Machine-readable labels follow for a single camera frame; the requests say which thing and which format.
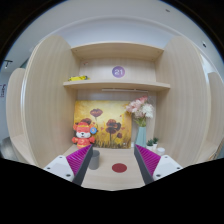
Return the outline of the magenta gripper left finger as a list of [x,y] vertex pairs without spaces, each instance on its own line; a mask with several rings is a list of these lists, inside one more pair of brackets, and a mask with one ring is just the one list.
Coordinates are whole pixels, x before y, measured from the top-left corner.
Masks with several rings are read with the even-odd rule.
[[78,186],[82,185],[92,155],[93,146],[88,145],[66,157],[67,162],[74,174],[73,183]]

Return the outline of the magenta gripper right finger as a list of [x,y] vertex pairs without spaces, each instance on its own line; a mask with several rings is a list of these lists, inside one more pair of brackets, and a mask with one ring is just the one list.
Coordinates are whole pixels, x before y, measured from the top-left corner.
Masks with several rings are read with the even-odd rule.
[[152,183],[154,171],[161,157],[140,145],[134,146],[134,155],[137,160],[144,183]]

